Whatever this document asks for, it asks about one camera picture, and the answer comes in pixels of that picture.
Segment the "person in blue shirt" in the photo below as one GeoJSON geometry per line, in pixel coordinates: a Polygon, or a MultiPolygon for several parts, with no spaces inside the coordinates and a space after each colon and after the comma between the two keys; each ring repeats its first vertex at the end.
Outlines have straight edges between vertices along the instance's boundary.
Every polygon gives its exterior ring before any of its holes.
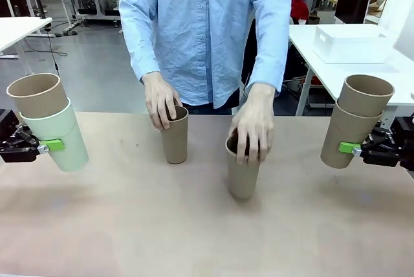
{"type": "Polygon", "coordinates": [[[290,15],[291,0],[120,0],[121,21],[152,22],[160,73],[183,103],[222,107],[239,89],[256,20],[290,15]]]}

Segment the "person's left hand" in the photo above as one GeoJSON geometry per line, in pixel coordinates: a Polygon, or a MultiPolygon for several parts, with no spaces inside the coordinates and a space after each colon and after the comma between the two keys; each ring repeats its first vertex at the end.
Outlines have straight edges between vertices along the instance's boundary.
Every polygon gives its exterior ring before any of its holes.
{"type": "Polygon", "coordinates": [[[237,134],[237,162],[252,164],[266,159],[274,139],[273,101],[276,89],[254,83],[248,98],[233,117],[229,137],[237,134]]]}

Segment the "red round object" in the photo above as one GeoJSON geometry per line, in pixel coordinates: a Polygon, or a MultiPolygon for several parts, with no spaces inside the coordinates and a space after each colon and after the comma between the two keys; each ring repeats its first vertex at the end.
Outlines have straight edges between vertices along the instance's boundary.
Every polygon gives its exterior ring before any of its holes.
{"type": "Polygon", "coordinates": [[[294,21],[308,20],[309,9],[308,9],[307,4],[303,0],[292,0],[290,17],[294,21]]]}

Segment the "white plastic basket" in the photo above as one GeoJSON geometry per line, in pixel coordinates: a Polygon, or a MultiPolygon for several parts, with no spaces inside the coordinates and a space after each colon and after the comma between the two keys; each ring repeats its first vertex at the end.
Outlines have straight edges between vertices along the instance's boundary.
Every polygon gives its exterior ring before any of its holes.
{"type": "Polygon", "coordinates": [[[395,40],[378,25],[317,25],[313,51],[327,64],[384,63],[395,40]]]}

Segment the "person's right forearm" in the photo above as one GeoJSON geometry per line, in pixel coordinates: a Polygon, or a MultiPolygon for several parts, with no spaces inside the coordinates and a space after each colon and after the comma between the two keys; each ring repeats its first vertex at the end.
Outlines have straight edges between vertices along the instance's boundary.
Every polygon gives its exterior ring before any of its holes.
{"type": "Polygon", "coordinates": [[[131,67],[138,78],[160,72],[153,48],[153,24],[148,21],[126,19],[122,21],[125,44],[131,58],[131,67]]]}

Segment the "person's right hand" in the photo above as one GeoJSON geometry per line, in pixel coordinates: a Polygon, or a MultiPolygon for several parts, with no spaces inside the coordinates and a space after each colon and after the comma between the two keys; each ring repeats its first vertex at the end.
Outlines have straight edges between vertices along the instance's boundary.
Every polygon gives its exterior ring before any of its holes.
{"type": "Polygon", "coordinates": [[[178,92],[163,79],[160,72],[150,72],[142,77],[146,108],[153,125],[160,131],[169,128],[170,118],[175,119],[175,106],[182,106],[178,92]]]}

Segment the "black monitor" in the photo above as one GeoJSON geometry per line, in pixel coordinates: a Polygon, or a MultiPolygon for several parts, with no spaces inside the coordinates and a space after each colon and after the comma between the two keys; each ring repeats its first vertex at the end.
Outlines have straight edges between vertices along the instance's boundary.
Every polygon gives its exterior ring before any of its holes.
{"type": "Polygon", "coordinates": [[[337,0],[335,18],[345,24],[362,24],[369,0],[337,0]]]}

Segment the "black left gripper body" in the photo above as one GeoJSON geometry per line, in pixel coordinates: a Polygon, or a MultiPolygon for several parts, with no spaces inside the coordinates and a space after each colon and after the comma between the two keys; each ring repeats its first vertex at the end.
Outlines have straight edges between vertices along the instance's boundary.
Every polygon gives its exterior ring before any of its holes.
{"type": "Polygon", "coordinates": [[[10,109],[0,109],[0,148],[19,146],[19,120],[10,109]]]}

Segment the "white side table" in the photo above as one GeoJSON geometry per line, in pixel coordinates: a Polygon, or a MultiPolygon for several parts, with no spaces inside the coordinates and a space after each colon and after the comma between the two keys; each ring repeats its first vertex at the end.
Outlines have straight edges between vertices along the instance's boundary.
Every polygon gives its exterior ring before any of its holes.
{"type": "Polygon", "coordinates": [[[50,17],[0,17],[0,53],[14,46],[19,57],[24,58],[22,41],[51,22],[50,17]]]}

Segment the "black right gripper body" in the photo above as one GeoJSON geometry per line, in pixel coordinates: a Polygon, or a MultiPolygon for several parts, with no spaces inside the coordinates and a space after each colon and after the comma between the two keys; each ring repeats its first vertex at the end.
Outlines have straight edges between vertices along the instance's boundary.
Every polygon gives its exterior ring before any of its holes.
{"type": "Polygon", "coordinates": [[[414,171],[414,113],[396,117],[391,132],[398,147],[400,165],[408,171],[414,171]]]}

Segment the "large white table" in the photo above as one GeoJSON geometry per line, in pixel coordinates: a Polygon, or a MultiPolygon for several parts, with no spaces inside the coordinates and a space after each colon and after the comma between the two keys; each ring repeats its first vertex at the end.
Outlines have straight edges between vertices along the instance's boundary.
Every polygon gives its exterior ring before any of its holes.
{"type": "Polygon", "coordinates": [[[343,81],[353,74],[365,74],[382,78],[391,83],[395,93],[388,105],[396,106],[396,115],[408,116],[414,112],[414,61],[393,49],[385,63],[326,64],[313,51],[316,27],[291,25],[289,37],[292,44],[309,66],[310,76],[317,76],[333,99],[342,90],[343,81]]]}

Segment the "pale green cup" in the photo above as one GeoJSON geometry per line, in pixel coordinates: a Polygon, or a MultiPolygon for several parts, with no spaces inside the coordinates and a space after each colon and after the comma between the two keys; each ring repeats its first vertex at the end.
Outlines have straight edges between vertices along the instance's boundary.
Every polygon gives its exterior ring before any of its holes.
{"type": "Polygon", "coordinates": [[[49,155],[61,171],[74,172],[88,163],[89,155],[71,101],[54,115],[21,117],[39,141],[49,147],[49,155]]]}

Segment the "person's left forearm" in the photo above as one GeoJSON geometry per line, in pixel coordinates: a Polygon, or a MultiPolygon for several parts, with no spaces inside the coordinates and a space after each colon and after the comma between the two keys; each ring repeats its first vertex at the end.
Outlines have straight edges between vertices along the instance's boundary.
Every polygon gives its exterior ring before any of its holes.
{"type": "Polygon", "coordinates": [[[280,93],[287,61],[289,25],[289,14],[256,20],[257,55],[246,86],[249,93],[253,85],[259,83],[273,87],[273,97],[280,93]]]}

